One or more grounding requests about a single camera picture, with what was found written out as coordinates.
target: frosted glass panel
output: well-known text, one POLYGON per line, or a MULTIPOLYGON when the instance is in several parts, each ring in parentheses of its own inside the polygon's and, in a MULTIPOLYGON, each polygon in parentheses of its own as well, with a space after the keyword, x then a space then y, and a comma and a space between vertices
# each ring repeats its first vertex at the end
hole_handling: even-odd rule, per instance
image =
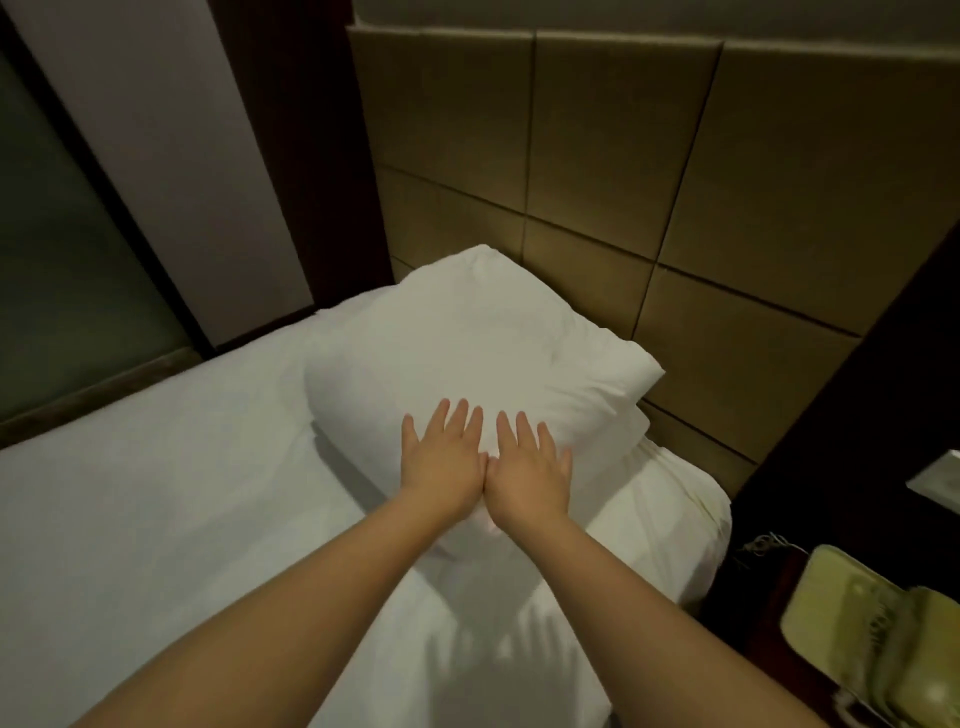
POLYGON ((0 420, 188 343, 0 56, 0 420))

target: white bed sheet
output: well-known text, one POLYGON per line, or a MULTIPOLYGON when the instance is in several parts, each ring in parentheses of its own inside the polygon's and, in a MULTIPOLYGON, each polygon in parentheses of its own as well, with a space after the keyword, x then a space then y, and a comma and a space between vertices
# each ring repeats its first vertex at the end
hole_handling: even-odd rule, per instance
MULTIPOLYGON (((0 452, 0 720, 63 725, 380 496, 311 424, 303 357, 363 297, 0 452)), ((729 501, 649 441, 571 504, 671 599, 702 596, 729 501)), ((424 556, 315 726, 599 726, 609 703, 512 546, 424 556)))

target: beige telephone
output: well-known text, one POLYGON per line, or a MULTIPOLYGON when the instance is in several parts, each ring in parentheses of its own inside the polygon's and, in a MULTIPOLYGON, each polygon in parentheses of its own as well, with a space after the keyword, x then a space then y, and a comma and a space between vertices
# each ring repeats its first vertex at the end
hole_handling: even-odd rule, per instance
POLYGON ((960 604, 904 591, 833 546, 818 546, 780 620, 787 643, 839 686, 851 726, 861 703, 897 728, 960 728, 960 604))

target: padded headboard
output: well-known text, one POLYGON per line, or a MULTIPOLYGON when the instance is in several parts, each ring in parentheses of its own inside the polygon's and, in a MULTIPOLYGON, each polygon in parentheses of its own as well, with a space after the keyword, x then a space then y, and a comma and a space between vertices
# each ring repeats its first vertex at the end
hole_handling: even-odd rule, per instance
POLYGON ((652 353, 734 495, 960 217, 960 57, 355 28, 395 275, 487 243, 652 353))

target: pillowcase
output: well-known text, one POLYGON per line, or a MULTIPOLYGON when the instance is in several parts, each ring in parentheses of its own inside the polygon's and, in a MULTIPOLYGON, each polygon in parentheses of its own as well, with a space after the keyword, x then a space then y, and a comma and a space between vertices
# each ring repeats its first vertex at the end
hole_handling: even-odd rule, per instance
MULTIPOLYGON (((547 285, 486 245, 423 266, 308 355, 317 425, 381 491, 400 480, 400 423, 423 433, 437 403, 484 408, 480 449, 498 454, 496 413, 524 410, 574 451, 574 485, 621 457, 649 426, 636 402, 663 369, 635 342, 600 328, 547 285)), ((441 541, 476 555, 489 517, 441 541)))

